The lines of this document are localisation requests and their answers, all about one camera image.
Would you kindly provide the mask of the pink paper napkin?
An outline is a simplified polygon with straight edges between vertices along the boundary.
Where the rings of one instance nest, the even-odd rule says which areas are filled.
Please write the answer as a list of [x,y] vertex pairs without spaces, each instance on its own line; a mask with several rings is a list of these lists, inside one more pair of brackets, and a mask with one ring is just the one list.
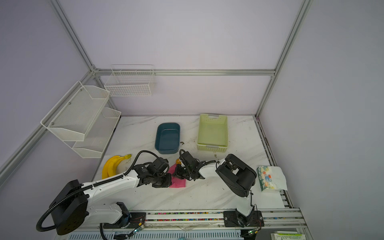
[[168,173],[170,173],[172,175],[172,184],[171,184],[170,188],[174,188],[174,189],[185,188],[186,187],[186,180],[185,179],[181,180],[181,179],[178,179],[178,178],[173,176],[173,173],[175,172],[177,165],[178,164],[172,165],[170,167],[170,170],[168,171]]

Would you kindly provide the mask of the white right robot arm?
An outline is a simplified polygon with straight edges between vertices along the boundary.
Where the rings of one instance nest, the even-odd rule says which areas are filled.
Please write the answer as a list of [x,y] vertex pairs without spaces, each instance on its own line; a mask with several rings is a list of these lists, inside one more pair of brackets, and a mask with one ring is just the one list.
[[224,212],[224,218],[232,221],[236,227],[250,227],[259,219],[258,210],[252,204],[252,187],[256,183],[257,173],[245,162],[233,154],[222,160],[200,161],[188,151],[179,151],[180,164],[176,164],[172,173],[174,178],[196,181],[210,177],[219,177],[237,196],[234,211]]

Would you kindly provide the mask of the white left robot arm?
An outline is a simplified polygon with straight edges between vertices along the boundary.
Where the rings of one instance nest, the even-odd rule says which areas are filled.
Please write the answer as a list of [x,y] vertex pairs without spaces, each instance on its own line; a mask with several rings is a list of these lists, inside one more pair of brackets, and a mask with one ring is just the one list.
[[144,220],[144,215],[131,215],[125,203],[112,200],[112,196],[142,185],[168,188],[172,184],[172,175],[168,170],[168,160],[157,158],[154,162],[134,166],[127,175],[121,174],[86,184],[78,180],[68,182],[50,204],[54,229],[62,236],[82,225],[135,228]]

